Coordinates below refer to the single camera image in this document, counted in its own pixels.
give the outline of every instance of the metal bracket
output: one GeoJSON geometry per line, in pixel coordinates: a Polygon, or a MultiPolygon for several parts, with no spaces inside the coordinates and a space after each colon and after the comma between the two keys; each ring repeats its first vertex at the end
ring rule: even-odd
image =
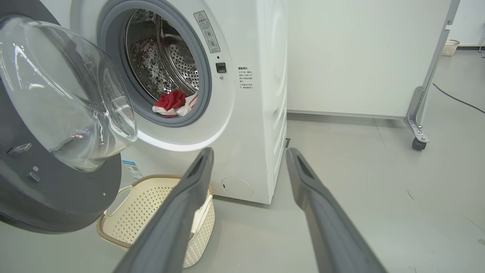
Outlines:
{"type": "Polygon", "coordinates": [[[427,143],[429,139],[424,135],[423,131],[421,130],[418,122],[416,120],[416,115],[420,109],[421,102],[424,98],[424,90],[426,88],[423,86],[419,86],[414,89],[413,98],[411,99],[411,104],[409,105],[409,109],[407,111],[407,115],[404,119],[404,122],[409,127],[411,132],[413,132],[414,136],[419,142],[427,143]]]}

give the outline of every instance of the white basket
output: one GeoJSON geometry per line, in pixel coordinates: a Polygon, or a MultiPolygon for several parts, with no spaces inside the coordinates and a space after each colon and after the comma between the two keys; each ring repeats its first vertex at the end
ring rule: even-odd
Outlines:
{"type": "Polygon", "coordinates": [[[460,42],[456,40],[447,40],[445,43],[445,47],[443,48],[443,53],[441,53],[441,56],[451,56],[453,53],[456,51],[456,48],[460,42]]]}
{"type": "MultiPolygon", "coordinates": [[[[174,175],[146,176],[128,187],[128,197],[112,213],[107,209],[97,221],[97,233],[106,241],[128,250],[162,202],[179,183],[181,177],[174,175]]],[[[202,257],[214,228],[214,205],[212,188],[209,186],[206,203],[194,216],[193,230],[189,237],[183,267],[193,266],[202,257]]]]}

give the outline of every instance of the sticker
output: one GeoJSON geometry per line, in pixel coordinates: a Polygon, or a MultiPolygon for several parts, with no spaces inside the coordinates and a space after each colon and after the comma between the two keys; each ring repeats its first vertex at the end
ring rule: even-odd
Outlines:
{"type": "Polygon", "coordinates": [[[209,22],[209,18],[207,18],[206,12],[196,12],[194,13],[194,17],[199,24],[200,30],[202,30],[202,33],[204,34],[209,51],[211,53],[220,52],[221,49],[219,48],[219,43],[217,42],[217,38],[215,37],[214,30],[209,22]]]}
{"type": "Polygon", "coordinates": [[[239,88],[253,89],[253,72],[247,67],[238,67],[239,88]]]}
{"type": "Polygon", "coordinates": [[[138,180],[138,179],[143,177],[142,173],[140,172],[140,170],[136,166],[135,162],[123,160],[123,163],[125,163],[125,166],[131,172],[131,175],[133,176],[133,178],[135,180],[138,180]]]}

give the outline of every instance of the warning label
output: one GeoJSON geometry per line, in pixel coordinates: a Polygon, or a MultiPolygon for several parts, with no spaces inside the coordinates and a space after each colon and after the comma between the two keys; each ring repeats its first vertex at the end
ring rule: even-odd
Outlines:
{"type": "Polygon", "coordinates": [[[217,38],[214,34],[214,29],[209,22],[209,18],[207,18],[205,11],[199,11],[194,13],[194,17],[199,24],[200,30],[204,34],[204,37],[207,42],[207,46],[209,47],[209,51],[211,53],[220,52],[221,49],[219,48],[219,43],[217,42],[217,38]]]}
{"type": "Polygon", "coordinates": [[[253,72],[247,67],[238,67],[239,72],[239,88],[240,89],[254,89],[253,87],[253,72]]]}

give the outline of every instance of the stainless steel drum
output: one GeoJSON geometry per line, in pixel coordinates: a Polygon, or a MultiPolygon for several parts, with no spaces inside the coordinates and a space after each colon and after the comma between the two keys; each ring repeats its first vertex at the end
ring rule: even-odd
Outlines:
{"type": "Polygon", "coordinates": [[[131,72],[155,100],[178,89],[188,96],[199,90],[194,58],[183,38],[166,20],[137,10],[125,30],[125,50],[131,72]]]}

